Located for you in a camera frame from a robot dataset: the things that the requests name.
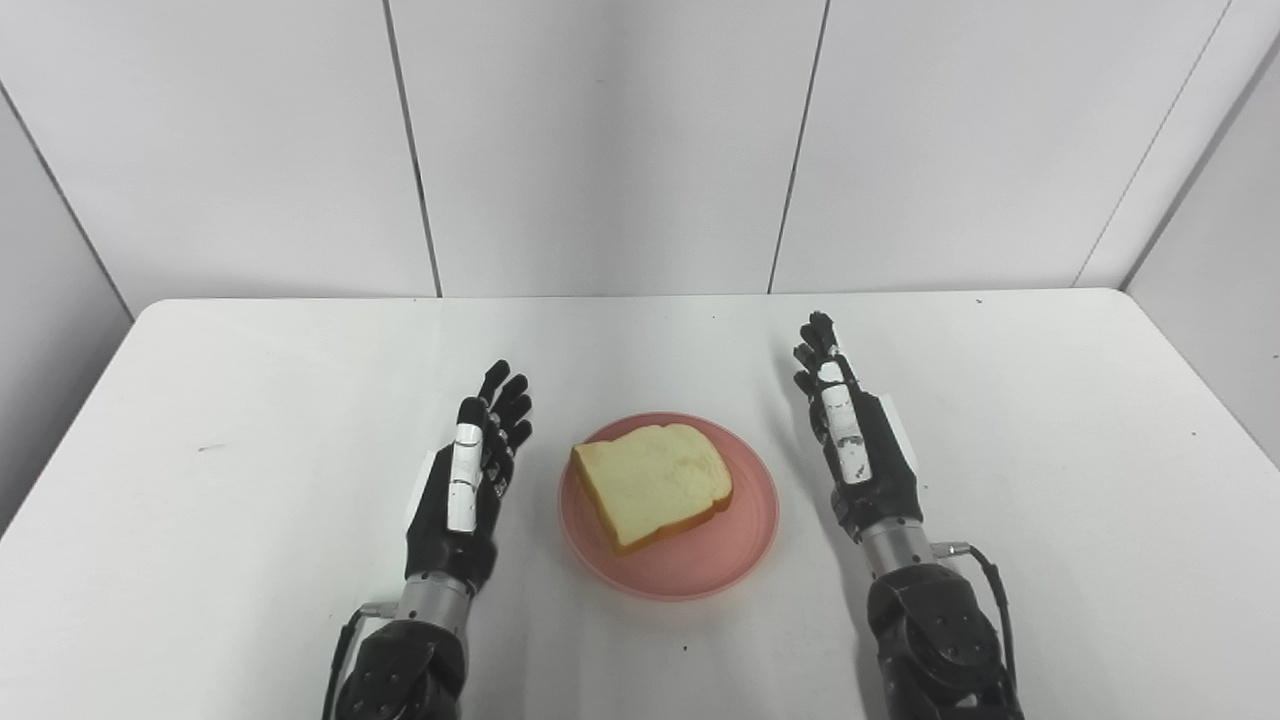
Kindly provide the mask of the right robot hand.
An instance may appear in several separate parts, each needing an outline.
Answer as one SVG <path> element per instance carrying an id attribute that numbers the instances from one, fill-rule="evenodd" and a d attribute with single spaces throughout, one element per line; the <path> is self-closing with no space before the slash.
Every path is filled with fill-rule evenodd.
<path id="1" fill-rule="evenodd" d="M 836 521 L 854 538 L 882 521 L 923 521 L 916 474 L 887 405 L 860 386 L 833 320 L 813 311 L 800 337 L 794 356 L 801 369 L 794 382 L 833 477 Z"/>

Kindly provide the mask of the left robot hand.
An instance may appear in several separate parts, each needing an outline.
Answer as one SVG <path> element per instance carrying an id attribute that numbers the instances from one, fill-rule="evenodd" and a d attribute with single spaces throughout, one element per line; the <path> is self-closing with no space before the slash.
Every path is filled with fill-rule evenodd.
<path id="1" fill-rule="evenodd" d="M 529 379 L 495 361 L 457 411 L 453 436 L 431 461 L 406 532 L 404 578 L 442 574 L 476 594 L 498 557 L 497 521 L 515 460 L 532 434 Z"/>

